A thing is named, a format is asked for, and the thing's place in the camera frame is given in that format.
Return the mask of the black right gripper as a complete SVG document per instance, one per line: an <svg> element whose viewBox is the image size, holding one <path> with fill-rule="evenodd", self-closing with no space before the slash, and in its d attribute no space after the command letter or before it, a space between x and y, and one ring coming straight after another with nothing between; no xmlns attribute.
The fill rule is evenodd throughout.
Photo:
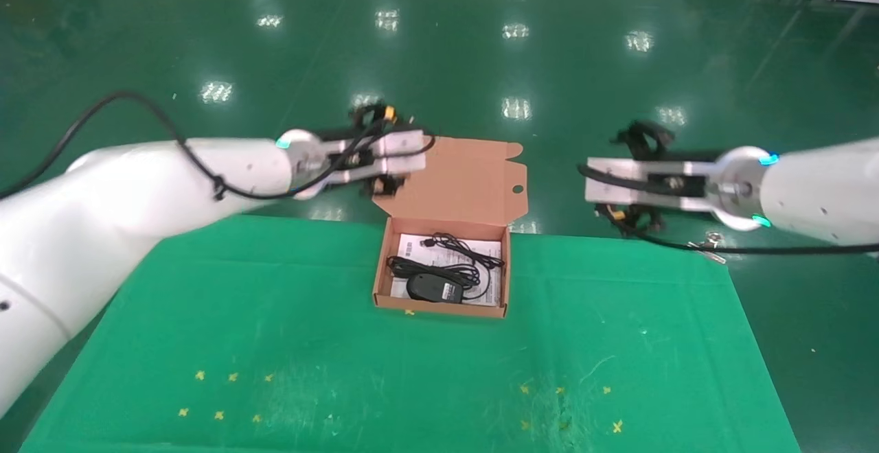
<svg viewBox="0 0 879 453"><path fill-rule="evenodd" d="M665 160L676 137L669 128L651 119L634 119L610 143L625 146L634 160ZM722 154L722 150L676 150L673 160L713 163ZM633 236L634 232L659 232L665 228L662 213L650 205L597 204L596 216L606 218L622 236Z"/></svg>

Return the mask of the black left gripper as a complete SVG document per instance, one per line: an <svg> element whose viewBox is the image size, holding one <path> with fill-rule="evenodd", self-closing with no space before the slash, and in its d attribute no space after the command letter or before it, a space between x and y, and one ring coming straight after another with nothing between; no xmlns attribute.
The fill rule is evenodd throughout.
<svg viewBox="0 0 879 453"><path fill-rule="evenodd" d="M360 143L376 141L385 133L383 126L395 125L398 121L396 108L386 102L367 102L349 111L352 127L326 128L318 130L317 137L327 141L352 141L360 138ZM394 197L404 186L407 176L369 177L362 185L364 197Z"/></svg>

